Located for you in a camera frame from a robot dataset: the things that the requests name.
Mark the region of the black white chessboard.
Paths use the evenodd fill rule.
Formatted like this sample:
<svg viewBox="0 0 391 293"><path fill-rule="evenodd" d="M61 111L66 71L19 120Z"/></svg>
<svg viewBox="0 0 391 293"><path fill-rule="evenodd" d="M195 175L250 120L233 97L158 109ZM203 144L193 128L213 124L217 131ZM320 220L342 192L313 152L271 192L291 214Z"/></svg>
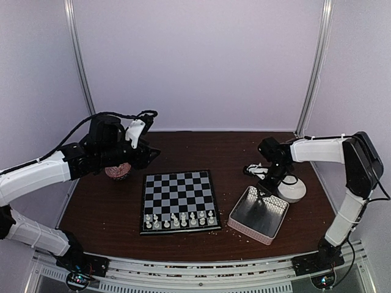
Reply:
<svg viewBox="0 0 391 293"><path fill-rule="evenodd" d="M214 223L208 223L208 212L213 212ZM186 214L186 226L181 226L181 213ZM193 212L197 220L196 225L191 225L190 213ZM180 226L174 227L171 213L176 215ZM149 214L152 227L146 227L145 216ZM199 220L205 218L205 225L200 225ZM164 221L170 223L169 228L164 227ZM159 228L154 227L154 222L160 223ZM141 200L140 232L142 236L157 234L189 233L199 231L220 230L222 223L217 206L211 172L209 170L194 170L173 173L158 173L144 176Z"/></svg>

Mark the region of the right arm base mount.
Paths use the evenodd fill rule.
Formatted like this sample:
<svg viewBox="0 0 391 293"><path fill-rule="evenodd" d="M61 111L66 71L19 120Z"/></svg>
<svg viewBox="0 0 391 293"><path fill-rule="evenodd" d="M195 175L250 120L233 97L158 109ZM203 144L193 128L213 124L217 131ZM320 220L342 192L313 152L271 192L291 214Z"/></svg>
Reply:
<svg viewBox="0 0 391 293"><path fill-rule="evenodd" d="M318 243L318 250L291 259L296 276L313 275L311 282L317 289L331 289L337 281L335 268L344 265L341 246L333 246L325 239Z"/></svg>

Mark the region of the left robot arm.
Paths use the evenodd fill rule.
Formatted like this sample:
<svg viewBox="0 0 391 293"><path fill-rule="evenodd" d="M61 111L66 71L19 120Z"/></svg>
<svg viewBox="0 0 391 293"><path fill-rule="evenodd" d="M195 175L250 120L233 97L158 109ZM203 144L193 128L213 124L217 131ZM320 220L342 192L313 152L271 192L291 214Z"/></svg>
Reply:
<svg viewBox="0 0 391 293"><path fill-rule="evenodd" d="M158 113L144 110L137 115L100 112L80 121L74 134L85 123L88 133L76 143L65 137L46 155L1 171L1 239L15 240L50 252L69 271L82 271L88 259L82 245L70 232L49 228L11 207L11 202L44 187L98 174L124 163L146 168L160 151L142 137Z"/></svg>

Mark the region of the pink plastic basket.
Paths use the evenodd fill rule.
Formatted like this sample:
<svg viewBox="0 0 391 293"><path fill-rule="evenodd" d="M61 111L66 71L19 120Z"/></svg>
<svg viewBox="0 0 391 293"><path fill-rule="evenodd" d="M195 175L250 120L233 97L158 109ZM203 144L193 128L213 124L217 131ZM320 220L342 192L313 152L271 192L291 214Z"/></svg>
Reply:
<svg viewBox="0 0 391 293"><path fill-rule="evenodd" d="M248 186L228 217L227 225L264 245L271 245L282 226L290 204L274 195L258 197Z"/></svg>

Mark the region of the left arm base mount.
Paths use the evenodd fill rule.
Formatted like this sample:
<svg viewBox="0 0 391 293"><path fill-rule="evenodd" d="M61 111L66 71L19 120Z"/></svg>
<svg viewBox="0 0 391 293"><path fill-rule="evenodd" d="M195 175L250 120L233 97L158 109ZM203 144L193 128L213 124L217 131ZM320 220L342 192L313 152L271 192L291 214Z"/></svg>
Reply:
<svg viewBox="0 0 391 293"><path fill-rule="evenodd" d="M85 290L96 277L105 277L109 266L108 258L87 254L76 245L63 256L53 256L56 265L68 271L65 284L73 292Z"/></svg>

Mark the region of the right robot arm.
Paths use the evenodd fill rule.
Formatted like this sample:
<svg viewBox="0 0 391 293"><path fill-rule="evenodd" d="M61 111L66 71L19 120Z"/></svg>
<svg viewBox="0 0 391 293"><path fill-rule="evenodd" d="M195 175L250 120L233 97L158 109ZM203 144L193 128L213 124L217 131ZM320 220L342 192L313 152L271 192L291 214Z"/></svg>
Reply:
<svg viewBox="0 0 391 293"><path fill-rule="evenodd" d="M260 185L283 199L305 194L305 184L292 174L295 164L309 162L316 168L336 212L313 256L317 269L328 268L360 223L367 205L373 202L373 191L382 186L384 165L371 139L364 131L284 143L267 137L258 145L258 151L269 162L269 166L261 168Z"/></svg>

